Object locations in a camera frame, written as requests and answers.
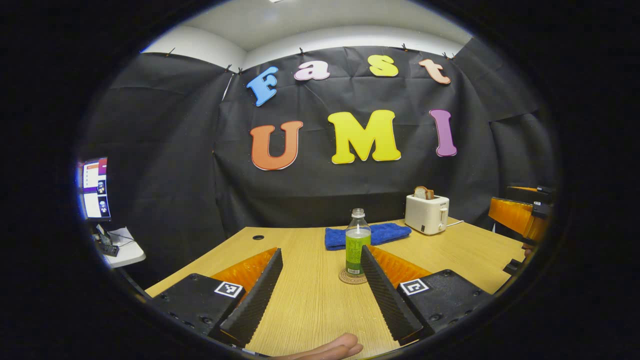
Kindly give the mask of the clear green-label water bottle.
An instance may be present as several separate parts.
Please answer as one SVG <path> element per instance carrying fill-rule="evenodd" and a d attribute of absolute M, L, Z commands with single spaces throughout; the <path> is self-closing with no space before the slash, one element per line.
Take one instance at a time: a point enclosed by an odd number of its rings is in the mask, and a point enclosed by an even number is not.
<path fill-rule="evenodd" d="M 371 227 L 365 220 L 365 210 L 354 208 L 345 230 L 345 271 L 350 278 L 362 278 L 362 247 L 371 244 Z"/>

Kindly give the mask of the black device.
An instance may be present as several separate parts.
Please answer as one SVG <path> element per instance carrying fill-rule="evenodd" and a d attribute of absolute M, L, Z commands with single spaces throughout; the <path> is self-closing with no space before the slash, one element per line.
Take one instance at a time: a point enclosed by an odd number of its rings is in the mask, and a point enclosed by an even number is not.
<path fill-rule="evenodd" d="M 103 255 L 117 257 L 120 248 L 118 245 L 112 242 L 110 233 L 104 230 L 99 224 L 96 225 L 96 230 L 96 243 L 98 248 L 102 251 Z"/>

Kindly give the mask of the round brown coaster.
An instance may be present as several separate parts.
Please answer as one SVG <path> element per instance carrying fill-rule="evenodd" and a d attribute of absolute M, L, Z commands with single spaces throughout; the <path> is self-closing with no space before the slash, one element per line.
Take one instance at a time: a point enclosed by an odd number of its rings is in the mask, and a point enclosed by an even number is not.
<path fill-rule="evenodd" d="M 339 271 L 338 278 L 340 281 L 348 285 L 361 285 L 368 282 L 364 274 L 351 274 L 348 272 L 347 268 L 343 268 Z"/>

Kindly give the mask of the small white side table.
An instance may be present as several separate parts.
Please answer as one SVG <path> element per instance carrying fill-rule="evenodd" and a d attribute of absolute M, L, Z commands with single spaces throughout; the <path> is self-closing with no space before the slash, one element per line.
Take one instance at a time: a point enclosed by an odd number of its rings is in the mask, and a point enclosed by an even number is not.
<path fill-rule="evenodd" d="M 116 257 L 104 255 L 100 248 L 98 248 L 98 243 L 96 242 L 96 235 L 98 233 L 92 234 L 92 237 L 98 252 L 102 255 L 105 263 L 110 267 L 124 267 L 126 265 L 136 264 L 146 259 L 146 254 L 141 246 L 134 240 L 133 235 L 130 233 L 128 228 L 122 227 L 107 232 L 110 234 L 110 239 L 113 244 L 119 246 L 119 253 Z"/>

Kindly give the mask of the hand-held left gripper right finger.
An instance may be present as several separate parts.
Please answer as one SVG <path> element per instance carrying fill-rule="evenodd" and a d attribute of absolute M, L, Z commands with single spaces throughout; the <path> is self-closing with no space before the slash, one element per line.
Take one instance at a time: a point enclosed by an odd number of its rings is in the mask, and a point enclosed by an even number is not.
<path fill-rule="evenodd" d="M 430 273 L 380 248 L 362 246 L 360 263 L 391 337 L 404 346 L 454 326 L 493 300 L 452 269 Z"/>

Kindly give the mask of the white toaster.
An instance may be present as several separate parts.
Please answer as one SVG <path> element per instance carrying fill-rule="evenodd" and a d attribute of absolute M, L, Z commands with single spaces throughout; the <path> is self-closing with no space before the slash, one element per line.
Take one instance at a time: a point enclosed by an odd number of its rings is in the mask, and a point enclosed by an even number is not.
<path fill-rule="evenodd" d="M 436 235 L 446 230 L 450 199 L 435 195 L 433 199 L 406 196 L 404 223 L 425 235 Z"/>

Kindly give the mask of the computer monitor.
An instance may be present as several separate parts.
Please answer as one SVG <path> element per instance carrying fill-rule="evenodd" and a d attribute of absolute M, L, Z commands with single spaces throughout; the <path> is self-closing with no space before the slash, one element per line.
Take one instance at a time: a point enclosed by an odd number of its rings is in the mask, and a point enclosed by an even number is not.
<path fill-rule="evenodd" d="M 87 221 L 104 223 L 112 220 L 107 168 L 107 157 L 91 158 L 77 164 L 78 205 Z"/>

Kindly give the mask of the blue towel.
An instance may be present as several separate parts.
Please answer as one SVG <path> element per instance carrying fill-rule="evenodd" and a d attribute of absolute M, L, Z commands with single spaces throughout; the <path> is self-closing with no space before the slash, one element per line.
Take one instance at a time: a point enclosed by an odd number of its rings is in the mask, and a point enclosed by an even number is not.
<path fill-rule="evenodd" d="M 380 223 L 370 226 L 370 244 L 379 246 L 400 239 L 406 239 L 411 235 L 412 229 L 407 226 L 400 226 L 396 223 Z M 338 228 L 325 228 L 324 236 L 325 248 L 328 251 L 338 251 L 346 247 L 346 230 Z"/>

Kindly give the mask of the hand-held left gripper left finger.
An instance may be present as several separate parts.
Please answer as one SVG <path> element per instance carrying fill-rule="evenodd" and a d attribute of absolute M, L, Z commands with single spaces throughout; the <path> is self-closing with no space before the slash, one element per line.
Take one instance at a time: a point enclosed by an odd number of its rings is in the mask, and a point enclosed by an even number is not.
<path fill-rule="evenodd" d="M 195 333 L 246 347 L 262 321 L 282 268 L 282 250 L 270 248 L 215 275 L 186 275 L 151 303 Z"/>

